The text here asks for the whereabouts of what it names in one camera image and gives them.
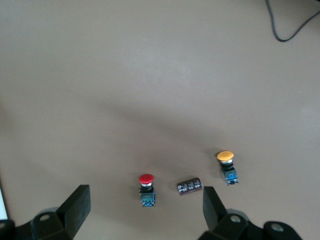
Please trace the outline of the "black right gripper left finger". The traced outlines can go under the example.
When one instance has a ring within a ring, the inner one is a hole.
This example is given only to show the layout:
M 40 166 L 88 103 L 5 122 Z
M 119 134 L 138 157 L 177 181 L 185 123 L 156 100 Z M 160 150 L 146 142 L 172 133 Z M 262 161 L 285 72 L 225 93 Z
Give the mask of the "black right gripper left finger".
M 16 240 L 72 240 L 91 211 L 89 185 L 79 185 L 56 210 L 43 211 L 15 228 Z

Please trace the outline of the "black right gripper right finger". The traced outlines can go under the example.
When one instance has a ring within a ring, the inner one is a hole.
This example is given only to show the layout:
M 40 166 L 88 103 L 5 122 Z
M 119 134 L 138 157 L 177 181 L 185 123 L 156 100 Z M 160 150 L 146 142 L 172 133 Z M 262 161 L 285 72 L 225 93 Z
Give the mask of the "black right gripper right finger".
M 201 240 L 245 240 L 249 218 L 239 210 L 226 209 L 212 186 L 203 188 L 203 215 L 208 230 Z

